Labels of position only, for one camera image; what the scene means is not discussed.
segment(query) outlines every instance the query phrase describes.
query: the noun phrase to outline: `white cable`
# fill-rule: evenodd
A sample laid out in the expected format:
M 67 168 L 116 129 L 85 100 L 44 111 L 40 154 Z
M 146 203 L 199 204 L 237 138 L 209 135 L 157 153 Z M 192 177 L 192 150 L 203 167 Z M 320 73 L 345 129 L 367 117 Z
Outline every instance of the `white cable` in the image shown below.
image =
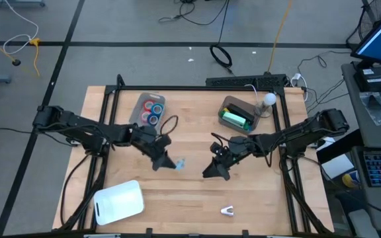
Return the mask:
M 299 79 L 302 79 L 304 84 L 305 84 L 305 88 L 307 88 L 307 81 L 305 81 L 304 77 L 300 74 L 300 73 L 295 73 L 295 75 L 293 76 L 293 78 L 290 79 L 290 84 L 292 85 L 292 87 L 295 87 L 296 85 L 294 85 L 292 83 L 293 80 L 296 80 L 296 84 L 298 84 L 298 81 Z M 304 98 L 304 102 L 306 102 L 308 100 L 308 93 L 305 92 L 305 98 Z
M 254 89 L 255 96 L 257 97 L 257 102 L 258 102 L 258 94 L 257 94 L 257 90 L 255 89 L 254 85 L 244 85 L 244 86 L 245 87 L 251 86 Z
M 30 36 L 27 35 L 27 34 L 19 34 L 19 35 L 17 35 L 17 36 L 14 36 L 13 38 L 7 40 L 7 41 L 4 43 L 4 45 L 3 45 L 3 50 L 4 50 L 4 52 L 5 52 L 6 54 L 11 55 L 11 54 L 15 54 L 15 53 L 21 51 L 25 46 L 27 46 L 27 44 L 29 44 L 29 42 L 30 42 L 31 40 L 33 40 L 33 39 L 38 35 L 38 32 L 39 32 L 39 26 L 38 26 L 36 23 L 32 22 L 31 20 L 28 20 L 28 19 L 24 18 L 22 15 L 18 14 L 18 13 L 13 9 L 13 7 L 10 5 L 10 3 L 8 2 L 8 0 L 5 0 L 5 3 L 6 3 L 6 4 L 8 5 L 8 7 L 12 10 L 12 12 L 14 12 L 17 16 L 19 16 L 21 19 L 25 20 L 26 22 L 29 22 L 29 23 L 33 24 L 33 25 L 36 27 L 36 33 L 34 34 L 33 37 L 30 37 Z M 7 51 L 5 50 L 5 46 L 6 46 L 11 40 L 14 40 L 15 38 L 18 38 L 18 37 L 21 37 L 21 36 L 26 36 L 26 37 L 28 38 L 28 41 L 27 41 L 22 47 L 20 47 L 18 50 L 14 51 L 14 52 L 7 52 Z

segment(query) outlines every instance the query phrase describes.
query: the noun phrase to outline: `wooden tabletop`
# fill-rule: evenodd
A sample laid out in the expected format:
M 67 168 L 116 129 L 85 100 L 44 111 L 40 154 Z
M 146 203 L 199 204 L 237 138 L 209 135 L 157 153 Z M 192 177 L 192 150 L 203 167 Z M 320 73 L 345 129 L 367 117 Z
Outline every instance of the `wooden tabletop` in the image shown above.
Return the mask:
M 98 120 L 104 96 L 104 87 L 88 87 L 81 115 Z M 117 124 L 128 124 L 129 117 L 142 91 L 121 91 L 116 113 Z M 255 104 L 250 91 L 152 91 L 166 99 L 164 120 L 170 115 L 179 116 L 179 124 L 170 134 L 172 144 L 167 147 L 174 162 L 185 158 L 185 168 L 180 171 L 151 169 L 148 157 L 134 147 L 117 148 L 108 158 L 105 188 L 137 180 L 142 188 L 145 210 L 135 216 L 98 226 L 100 233 L 200 233 L 237 235 L 243 229 L 251 235 L 291 235 L 283 179 L 278 168 L 279 155 L 273 153 L 273 165 L 267 167 L 264 158 L 252 156 L 230 169 L 231 179 L 203 178 L 203 170 L 210 164 L 213 154 L 209 148 L 214 137 L 211 132 L 229 138 L 241 135 L 218 123 L 217 111 L 224 98 L 234 96 Z M 299 88 L 285 88 L 291 124 L 306 117 L 306 107 Z M 281 128 L 284 128 L 280 101 L 277 102 Z M 262 118 L 252 134 L 274 133 L 273 116 Z M 313 150 L 307 157 L 317 159 Z M 66 174 L 84 157 L 81 147 L 73 148 Z M 64 219 L 67 219 L 83 198 L 90 159 L 73 174 L 65 194 Z M 330 230 L 333 225 L 318 165 L 300 160 L 300 173 L 306 202 L 316 216 Z M 220 209 L 234 206 L 234 217 L 220 213 Z M 295 202 L 298 227 L 302 231 L 300 210 Z M 88 218 L 92 214 L 88 208 Z M 60 224 L 60 205 L 53 227 Z

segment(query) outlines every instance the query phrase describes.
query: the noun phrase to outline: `white plastic container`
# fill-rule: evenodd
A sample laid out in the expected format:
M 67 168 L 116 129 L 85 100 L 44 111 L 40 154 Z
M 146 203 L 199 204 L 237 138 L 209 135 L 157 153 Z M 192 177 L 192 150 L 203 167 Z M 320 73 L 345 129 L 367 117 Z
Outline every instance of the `white plastic container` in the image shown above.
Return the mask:
M 141 213 L 144 197 L 136 180 L 131 180 L 95 193 L 95 216 L 98 225 L 105 225 Z

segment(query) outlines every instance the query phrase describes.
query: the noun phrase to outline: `roll of tape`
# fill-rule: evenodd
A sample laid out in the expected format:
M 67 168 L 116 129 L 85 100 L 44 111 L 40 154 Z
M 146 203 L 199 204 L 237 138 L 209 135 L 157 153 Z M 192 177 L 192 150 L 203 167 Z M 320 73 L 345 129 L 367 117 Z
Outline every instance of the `roll of tape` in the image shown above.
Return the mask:
M 163 112 L 163 105 L 159 103 L 155 103 L 151 108 L 151 112 L 152 114 L 155 114 L 155 115 L 161 115 L 161 113 Z
M 158 123 L 158 116 L 151 114 L 148 116 L 148 124 L 151 126 L 155 126 Z
M 140 116 L 141 120 L 143 123 L 148 123 L 148 116 L 150 116 L 150 112 L 144 112 L 142 113 L 142 115 Z
M 146 100 L 144 102 L 144 110 L 151 112 L 153 105 L 154 105 L 154 102 L 152 100 Z

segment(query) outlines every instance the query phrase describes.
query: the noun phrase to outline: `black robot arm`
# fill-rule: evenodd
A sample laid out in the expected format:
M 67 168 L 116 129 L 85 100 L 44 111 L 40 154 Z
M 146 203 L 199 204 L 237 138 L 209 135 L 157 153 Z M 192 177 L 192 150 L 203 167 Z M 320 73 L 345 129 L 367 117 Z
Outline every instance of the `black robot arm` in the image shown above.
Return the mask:
M 235 136 L 228 140 L 228 147 L 214 142 L 210 150 L 216 156 L 212 158 L 211 164 L 202 174 L 204 178 L 223 177 L 225 180 L 229 180 L 230 167 L 248 155 L 265 157 L 280 144 L 285 144 L 286 154 L 294 157 L 305 152 L 309 144 L 322 137 L 340 136 L 348 129 L 349 125 L 342 112 L 329 109 L 318 112 L 315 116 L 274 134 Z
M 39 106 L 33 126 L 38 133 L 58 132 L 79 142 L 89 155 L 102 156 L 110 147 L 133 145 L 151 158 L 153 170 L 160 167 L 176 168 L 165 150 L 171 144 L 170 137 L 158 136 L 151 126 L 106 125 L 65 111 L 59 106 Z

